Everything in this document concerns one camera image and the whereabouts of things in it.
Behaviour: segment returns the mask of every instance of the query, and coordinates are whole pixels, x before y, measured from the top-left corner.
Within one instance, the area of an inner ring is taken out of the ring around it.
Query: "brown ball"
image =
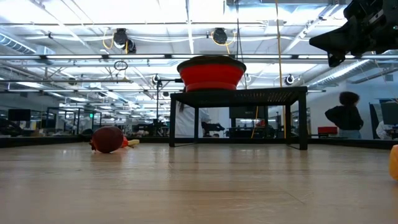
[[[99,128],[94,132],[91,143],[99,152],[113,152],[122,146],[123,132],[114,126]]]

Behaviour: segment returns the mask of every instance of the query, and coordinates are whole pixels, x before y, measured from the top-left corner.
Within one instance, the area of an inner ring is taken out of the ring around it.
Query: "metal table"
[[[198,143],[199,108],[231,106],[285,106],[285,113],[289,114],[288,116],[285,116],[286,130],[291,130],[290,107],[293,103],[298,101],[299,149],[307,150],[307,91],[308,89],[306,86],[300,86],[253,90],[196,91],[190,93],[171,94],[169,146],[175,147],[175,112],[177,109],[177,101],[195,109],[195,132],[193,137],[194,143]],[[286,132],[286,138],[284,142],[286,144],[291,143],[290,131]]]

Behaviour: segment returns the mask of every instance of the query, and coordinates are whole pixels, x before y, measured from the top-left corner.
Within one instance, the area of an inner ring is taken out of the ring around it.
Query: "wooden floor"
[[[388,156],[314,145],[0,149],[0,222],[398,223]]]

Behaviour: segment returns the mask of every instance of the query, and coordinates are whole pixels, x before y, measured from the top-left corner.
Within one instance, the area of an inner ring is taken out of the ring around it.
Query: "yellow rope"
[[[213,34],[214,34],[214,31],[211,32],[211,39],[212,39],[212,41],[213,41],[216,45],[219,45],[219,46],[226,46],[226,51],[227,51],[228,54],[229,54],[229,47],[228,47],[228,45],[229,45],[229,44],[232,44],[232,43],[235,41],[236,33],[234,33],[233,39],[232,39],[229,43],[225,43],[225,44],[219,44],[219,43],[217,43],[217,42],[214,40],[214,38],[213,38]]]
[[[104,45],[104,47],[106,48],[106,49],[111,49],[112,47],[113,47],[113,37],[114,37],[114,33],[112,34],[112,42],[111,42],[111,46],[110,47],[108,47],[106,44],[105,44],[105,38],[102,40],[102,44]]]
[[[278,10],[278,0],[275,0],[276,6],[276,25],[278,32],[278,55],[279,55],[279,87],[282,88],[282,48],[280,46],[280,30],[279,30],[279,10]],[[283,116],[284,116],[284,136],[286,138],[286,115],[285,115],[285,106],[282,108]]]
[[[253,138],[254,136],[254,130],[256,130],[256,121],[257,121],[257,116],[259,114],[259,107],[257,106],[257,110],[256,110],[256,118],[254,120],[254,127],[253,127],[253,132],[251,133],[251,138]]]

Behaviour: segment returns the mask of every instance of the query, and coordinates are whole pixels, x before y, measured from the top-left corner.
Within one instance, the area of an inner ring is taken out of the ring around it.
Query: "dark hair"
[[[350,91],[344,91],[340,93],[339,100],[343,106],[353,106],[359,101],[359,95]]]
[[[185,93],[187,91],[187,88],[184,87],[184,89],[182,90],[183,93]],[[184,111],[184,104],[180,102],[180,112]]]

